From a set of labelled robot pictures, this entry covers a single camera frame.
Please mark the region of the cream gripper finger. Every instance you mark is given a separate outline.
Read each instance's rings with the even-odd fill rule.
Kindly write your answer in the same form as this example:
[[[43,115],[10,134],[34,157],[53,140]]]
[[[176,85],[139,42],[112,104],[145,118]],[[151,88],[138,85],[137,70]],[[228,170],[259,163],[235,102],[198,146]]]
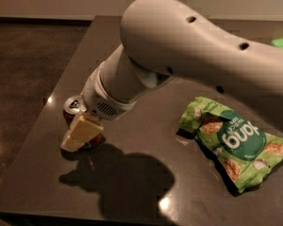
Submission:
[[[60,148],[67,152],[76,152],[80,148],[90,148],[102,139],[104,125],[91,115],[76,115],[66,132]]]

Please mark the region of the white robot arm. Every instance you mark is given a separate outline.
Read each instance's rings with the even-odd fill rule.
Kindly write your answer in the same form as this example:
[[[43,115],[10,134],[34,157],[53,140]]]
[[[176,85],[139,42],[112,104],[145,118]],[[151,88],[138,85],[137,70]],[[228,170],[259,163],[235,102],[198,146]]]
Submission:
[[[221,87],[283,132],[283,49],[232,35],[177,0],[136,0],[119,47],[90,75],[61,142],[75,152],[139,97],[182,77]]]

